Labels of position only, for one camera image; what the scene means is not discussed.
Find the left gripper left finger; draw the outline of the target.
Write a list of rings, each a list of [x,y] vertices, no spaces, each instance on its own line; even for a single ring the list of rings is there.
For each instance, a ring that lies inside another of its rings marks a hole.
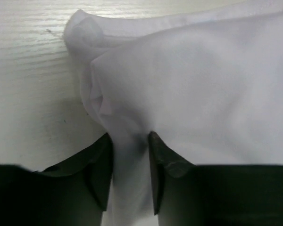
[[[113,171],[113,145],[105,133],[89,147],[45,170],[38,172],[52,178],[83,174],[85,187],[101,211],[106,211]]]

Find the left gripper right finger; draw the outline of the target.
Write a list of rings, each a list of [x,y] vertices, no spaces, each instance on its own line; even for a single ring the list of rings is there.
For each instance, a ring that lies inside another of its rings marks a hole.
[[[185,158],[169,148],[158,133],[148,134],[150,175],[154,214],[159,214],[165,189],[165,175],[182,178],[194,166]]]

